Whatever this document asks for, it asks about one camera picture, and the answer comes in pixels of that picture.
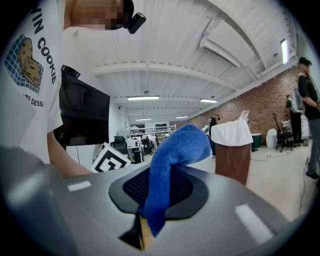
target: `blue microfiber cloth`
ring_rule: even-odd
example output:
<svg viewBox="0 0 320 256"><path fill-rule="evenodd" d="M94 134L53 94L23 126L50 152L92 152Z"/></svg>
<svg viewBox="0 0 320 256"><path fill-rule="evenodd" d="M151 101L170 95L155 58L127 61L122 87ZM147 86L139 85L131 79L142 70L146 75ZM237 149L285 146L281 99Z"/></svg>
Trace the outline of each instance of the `blue microfiber cloth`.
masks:
<svg viewBox="0 0 320 256"><path fill-rule="evenodd" d="M208 136L187 124L166 138L155 151L149 173L148 197L140 208L155 237L165 224L170 207L170 171L172 165L190 165L210 156Z"/></svg>

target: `exposed brick wall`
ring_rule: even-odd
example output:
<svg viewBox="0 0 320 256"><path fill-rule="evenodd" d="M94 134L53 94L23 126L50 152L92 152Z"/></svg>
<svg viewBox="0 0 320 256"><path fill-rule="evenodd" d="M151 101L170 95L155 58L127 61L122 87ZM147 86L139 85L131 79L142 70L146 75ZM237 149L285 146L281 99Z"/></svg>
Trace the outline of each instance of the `exposed brick wall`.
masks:
<svg viewBox="0 0 320 256"><path fill-rule="evenodd" d="M277 116L277 121L282 128L282 120L288 119L286 114L286 96L292 95L293 85L296 85L298 78L298 68L289 69L279 74L275 79L271 79L263 85L253 88L250 91L234 98L219 107L213 108L190 120L177 123L178 126L193 124L202 128L208 123L208 119L213 114L219 114L221 120L218 124L234 121L239 118L243 110L250 110L250 131L253 134L261 133L262 142L266 141L268 130L276 128L276 123L272 118L272 113Z"/></svg>

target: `black mesh grille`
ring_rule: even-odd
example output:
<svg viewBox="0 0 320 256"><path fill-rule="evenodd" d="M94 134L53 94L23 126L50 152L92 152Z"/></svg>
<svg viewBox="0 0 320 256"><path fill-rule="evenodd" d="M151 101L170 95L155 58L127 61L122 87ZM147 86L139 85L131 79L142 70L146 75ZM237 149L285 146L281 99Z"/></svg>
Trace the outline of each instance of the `black mesh grille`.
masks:
<svg viewBox="0 0 320 256"><path fill-rule="evenodd" d="M142 205L146 201L149 192L149 169L125 182L123 190L134 201ZM193 185L190 180L175 171L171 171L170 206L187 199L192 191Z"/></svg>

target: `black office chair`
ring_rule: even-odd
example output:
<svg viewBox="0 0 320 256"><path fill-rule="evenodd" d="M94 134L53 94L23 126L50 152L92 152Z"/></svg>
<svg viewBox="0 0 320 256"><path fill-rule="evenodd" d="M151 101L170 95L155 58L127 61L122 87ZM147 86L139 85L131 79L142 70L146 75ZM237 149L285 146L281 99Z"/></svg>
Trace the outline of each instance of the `black office chair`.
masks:
<svg viewBox="0 0 320 256"><path fill-rule="evenodd" d="M152 156L152 146L149 138L142 139L144 155L150 154Z"/></svg>
<svg viewBox="0 0 320 256"><path fill-rule="evenodd" d="M277 115L275 113L272 114L272 118L275 120L276 123L276 146L275 149L278 149L278 146L281 146L281 150L280 153L282 153L282 150L284 149L284 147L288 147L290 148L290 150L293 149L294 146L294 142L292 141L288 141L288 139L292 138L293 135L291 132L288 132L288 128L285 127L283 128L283 131L281 131L280 126L277 122Z"/></svg>
<svg viewBox="0 0 320 256"><path fill-rule="evenodd" d="M129 156L128 146L124 137L114 136L114 142L111 142L110 146L118 150L121 154Z"/></svg>

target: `white t-shirt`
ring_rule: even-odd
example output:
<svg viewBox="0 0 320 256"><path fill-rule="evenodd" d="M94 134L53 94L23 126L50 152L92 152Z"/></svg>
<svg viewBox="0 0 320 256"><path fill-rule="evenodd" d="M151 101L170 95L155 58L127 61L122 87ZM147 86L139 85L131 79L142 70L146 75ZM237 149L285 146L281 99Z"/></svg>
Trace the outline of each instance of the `white t-shirt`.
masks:
<svg viewBox="0 0 320 256"><path fill-rule="evenodd" d="M0 145L21 147L49 163L47 133L61 126L60 44L64 0L40 1L1 56Z"/></svg>

